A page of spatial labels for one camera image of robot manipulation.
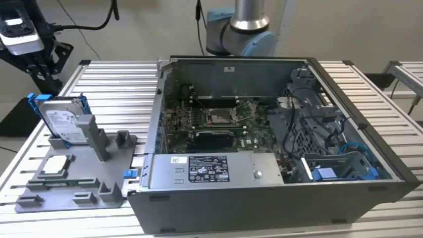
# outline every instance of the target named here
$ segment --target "hard drive label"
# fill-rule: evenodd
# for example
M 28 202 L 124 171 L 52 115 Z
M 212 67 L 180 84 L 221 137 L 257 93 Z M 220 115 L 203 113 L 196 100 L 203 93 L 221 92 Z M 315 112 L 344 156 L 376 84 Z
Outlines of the hard drive label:
M 85 135 L 81 129 L 76 126 L 76 116 L 72 112 L 48 110 L 47 116 L 51 125 L 55 128 L 60 138 L 69 143 L 85 143 Z
M 189 156 L 189 182 L 229 182 L 225 156 Z

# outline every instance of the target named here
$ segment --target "sticker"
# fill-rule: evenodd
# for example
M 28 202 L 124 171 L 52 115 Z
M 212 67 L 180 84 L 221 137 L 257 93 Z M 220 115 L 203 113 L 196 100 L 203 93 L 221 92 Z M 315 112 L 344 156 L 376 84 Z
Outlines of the sticker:
M 229 182 L 225 156 L 189 156 L 188 161 L 189 182 Z
M 225 72 L 225 73 L 235 72 L 235 67 L 224 67 L 223 72 Z
M 76 126 L 77 120 L 73 113 L 68 111 L 48 110 L 47 116 L 60 138 L 69 143 L 87 143 L 85 135 Z
M 172 164 L 185 164 L 187 163 L 187 156 L 172 156 L 171 163 Z

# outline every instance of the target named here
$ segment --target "blue drive bracket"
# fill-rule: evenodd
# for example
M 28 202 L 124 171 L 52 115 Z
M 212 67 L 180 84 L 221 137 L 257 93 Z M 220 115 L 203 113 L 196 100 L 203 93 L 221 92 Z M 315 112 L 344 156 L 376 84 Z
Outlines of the blue drive bracket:
M 40 117 L 41 120 L 44 121 L 44 124 L 45 124 L 48 130 L 51 131 L 51 134 L 52 134 L 51 137 L 52 137 L 53 139 L 57 139 L 57 137 L 56 137 L 55 134 L 53 134 L 53 131 L 52 131 L 51 127 L 48 126 L 48 123 L 47 123 L 47 121 L 45 121 L 45 119 L 44 119 L 44 117 L 43 117 L 43 114 L 41 114 L 41 112 L 40 112 L 40 110 L 39 110 L 39 107 L 37 107 L 37 104 L 36 104 L 37 101 L 47 101 L 47 100 L 49 100 L 52 97 L 53 97 L 52 94 L 40 94 L 39 96 L 35 96 L 35 93 L 29 93 L 28 96 L 27 96 L 27 99 L 28 99 L 28 103 L 29 103 L 29 105 L 31 105 L 31 108 L 32 108 L 35 114 L 39 115 L 39 117 Z M 65 148 L 69 148 L 69 147 L 72 146 L 72 144 L 71 144 L 69 142 L 64 141 L 64 146 L 65 146 Z
M 87 101 L 87 97 L 83 95 L 83 93 L 80 93 L 77 98 L 80 99 L 80 102 L 81 102 L 81 109 L 84 111 L 84 114 L 92 114 L 91 108 L 88 105 L 88 101 Z

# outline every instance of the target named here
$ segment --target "metal frame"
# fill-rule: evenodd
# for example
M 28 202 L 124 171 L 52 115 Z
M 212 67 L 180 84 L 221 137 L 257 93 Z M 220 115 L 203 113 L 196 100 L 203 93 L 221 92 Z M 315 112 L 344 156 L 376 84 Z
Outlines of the metal frame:
M 416 95 L 423 97 L 423 62 L 391 61 L 383 72 L 391 73 Z
M 423 132 L 411 118 L 376 89 L 355 66 L 341 61 L 321 61 L 327 73 L 336 81 L 349 100 L 363 113 L 407 167 L 423 181 Z M 61 95 L 76 95 L 84 90 L 93 113 L 108 131 L 128 129 L 137 134 L 133 167 L 143 165 L 143 150 L 155 88 L 156 62 L 93 61 L 79 66 Z M 48 151 L 48 131 L 40 123 L 0 177 L 0 237 L 100 237 L 144 235 L 125 202 L 119 209 L 71 212 L 14 214 L 14 200 L 23 192 L 18 185 L 32 177 L 36 159 Z M 421 237 L 423 185 L 396 203 L 377 205 L 353 223 L 317 227 L 300 227 L 264 231 L 227 232 L 181 236 L 219 237 Z

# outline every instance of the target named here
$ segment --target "hard drive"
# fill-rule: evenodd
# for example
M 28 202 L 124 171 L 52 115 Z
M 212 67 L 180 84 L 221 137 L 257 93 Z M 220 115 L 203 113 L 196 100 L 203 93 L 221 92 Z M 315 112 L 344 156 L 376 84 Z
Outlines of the hard drive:
M 83 94 L 79 97 L 53 97 L 51 94 L 35 97 L 31 93 L 28 102 L 55 138 L 61 138 L 69 144 L 87 143 L 84 133 L 76 126 L 79 116 L 91 114 Z

